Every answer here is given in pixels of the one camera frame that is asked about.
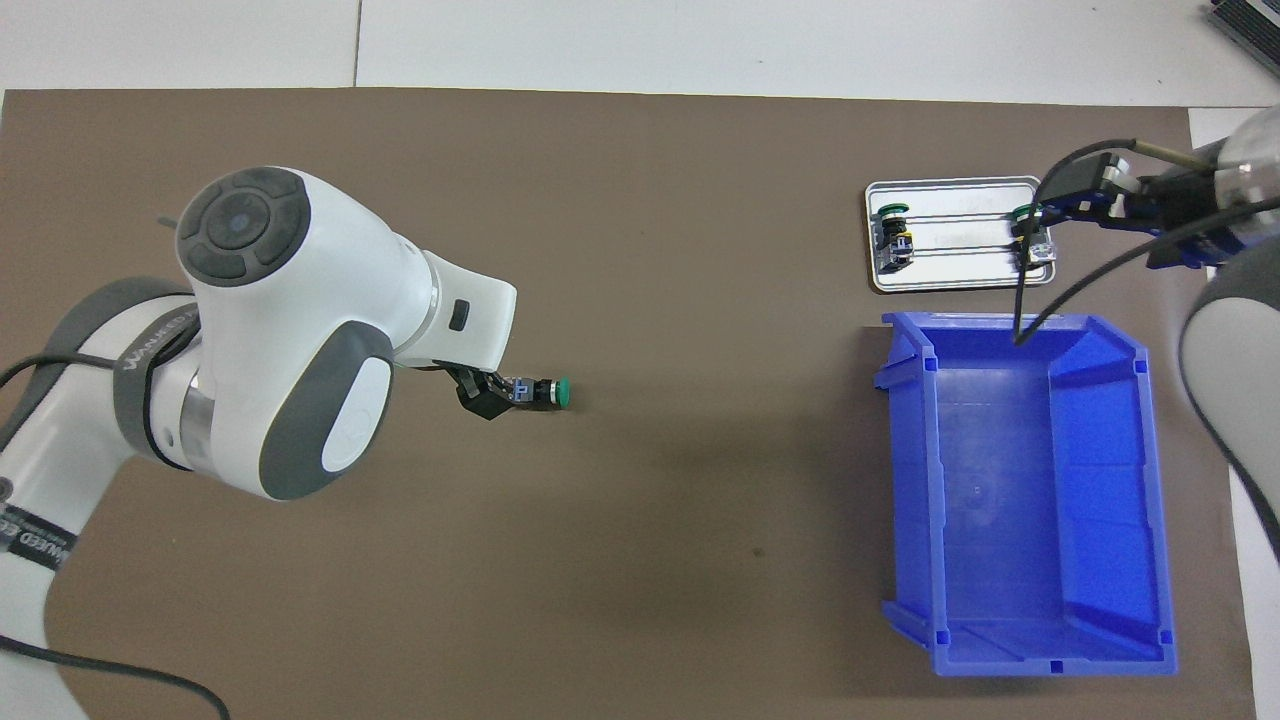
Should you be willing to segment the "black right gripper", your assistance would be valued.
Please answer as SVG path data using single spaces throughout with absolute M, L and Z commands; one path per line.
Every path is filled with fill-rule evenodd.
M 1132 174 L 1132 164 L 1119 152 L 1080 158 L 1051 170 L 1036 192 L 1041 223 L 1098 217 L 1126 199 L 1140 195 L 1140 209 L 1160 234 L 1198 222 L 1219 211 L 1213 174 L 1208 170 L 1166 170 L 1143 181 Z M 1231 258 L 1231 234 L 1206 231 L 1165 249 L 1153 249 L 1146 259 L 1152 270 L 1185 266 L 1221 266 Z

